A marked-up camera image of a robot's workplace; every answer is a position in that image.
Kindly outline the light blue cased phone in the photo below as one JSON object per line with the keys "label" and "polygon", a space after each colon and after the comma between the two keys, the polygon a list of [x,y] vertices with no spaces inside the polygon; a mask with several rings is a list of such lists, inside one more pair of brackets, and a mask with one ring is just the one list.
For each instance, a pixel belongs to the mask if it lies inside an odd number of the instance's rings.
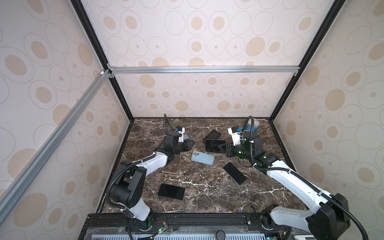
{"label": "light blue cased phone", "polygon": [[191,160],[193,162],[212,166],[214,164],[214,161],[215,161],[215,156],[209,155],[206,153],[202,153],[202,152],[198,152],[198,151],[194,151],[192,156],[191,156]]}

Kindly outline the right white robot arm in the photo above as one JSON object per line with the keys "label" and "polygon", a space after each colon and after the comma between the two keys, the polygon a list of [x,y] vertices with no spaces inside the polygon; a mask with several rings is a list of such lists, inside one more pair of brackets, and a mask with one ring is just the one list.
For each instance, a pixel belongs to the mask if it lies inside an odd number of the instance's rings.
{"label": "right white robot arm", "polygon": [[318,240],[337,240],[350,227],[352,218],[344,196],[318,188],[275,154],[265,151],[257,133],[236,131],[231,135],[231,142],[215,140],[206,150],[248,160],[253,168],[278,181],[307,206],[307,210],[295,210],[270,205],[260,215],[265,230],[289,226],[310,232]]}

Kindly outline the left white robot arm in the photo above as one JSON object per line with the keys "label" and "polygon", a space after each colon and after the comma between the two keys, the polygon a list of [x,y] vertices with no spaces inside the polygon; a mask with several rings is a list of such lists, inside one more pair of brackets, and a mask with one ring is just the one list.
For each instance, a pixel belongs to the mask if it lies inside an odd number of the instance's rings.
{"label": "left white robot arm", "polygon": [[185,138],[185,128],[168,130],[163,142],[148,157],[136,162],[122,161],[106,190],[106,202],[128,218],[150,225],[153,212],[142,199],[146,177],[169,164],[176,155],[188,152],[193,143]]}

